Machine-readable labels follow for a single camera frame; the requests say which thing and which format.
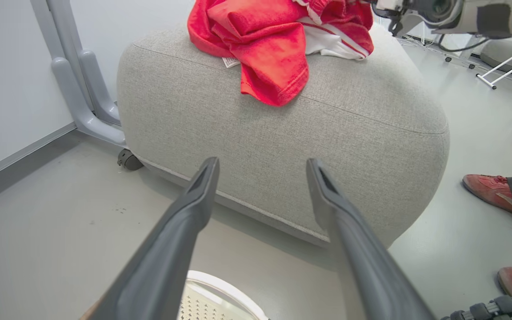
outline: clothing tag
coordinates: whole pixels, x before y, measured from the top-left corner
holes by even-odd
[[[240,61],[238,61],[238,59],[236,59],[235,57],[224,57],[222,58],[222,61],[224,61],[224,66],[227,69],[230,69],[231,67],[240,64]]]

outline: cable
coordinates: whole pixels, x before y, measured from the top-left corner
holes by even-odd
[[[437,46],[440,47],[440,49],[442,49],[445,52],[465,51],[465,50],[473,49],[475,47],[479,47],[480,45],[482,45],[482,44],[486,43],[487,41],[489,41],[489,39],[485,39],[482,42],[478,42],[478,43],[476,43],[474,45],[470,45],[469,47],[465,47],[465,48],[461,48],[461,49],[448,49],[448,48],[445,48],[443,45],[441,45],[441,41],[444,39],[444,36],[445,36],[445,34],[440,36],[440,40],[437,42]]]
[[[425,47],[429,47],[430,45],[433,45],[433,43],[436,41],[436,37],[432,39],[432,43],[430,44],[424,44]]]
[[[432,40],[431,43],[423,44],[421,39],[420,40],[416,40],[416,39],[412,38],[412,36],[410,36],[408,34],[405,34],[404,36],[402,36],[402,39],[398,38],[398,40],[402,40],[402,41],[406,41],[406,42],[410,43],[410,45],[405,45],[406,47],[410,47],[411,45],[416,45],[417,47],[427,48],[427,47],[429,47],[430,45],[432,45],[434,43],[434,40]]]

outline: red cloth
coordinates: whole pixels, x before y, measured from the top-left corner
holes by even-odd
[[[313,10],[324,24],[342,31],[368,53],[370,5],[357,0],[197,0],[187,27],[201,51],[241,62],[240,92],[282,107],[309,78],[305,33],[298,19]]]

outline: gray ottoman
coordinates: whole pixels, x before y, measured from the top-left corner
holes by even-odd
[[[315,223],[305,161],[321,158],[390,246],[424,211],[444,172],[448,124],[418,69],[381,26],[364,61],[308,57],[309,82],[282,108],[240,94],[240,66],[199,51],[186,31],[130,45],[118,70],[128,147],[184,184],[218,156],[217,202],[306,241]]]

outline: gray metal frame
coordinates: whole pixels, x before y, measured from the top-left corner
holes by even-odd
[[[31,6],[77,128],[126,148],[124,132],[103,122],[120,125],[118,107],[106,89],[96,55],[82,47],[70,0],[31,0]]]
[[[353,305],[357,286],[370,320],[435,320],[321,161],[307,160],[306,173],[315,221],[329,235],[329,250],[337,265],[345,304]],[[347,319],[356,316],[356,310],[347,309]]]
[[[88,320],[174,320],[197,235],[209,223],[220,165],[208,158],[173,202]]]

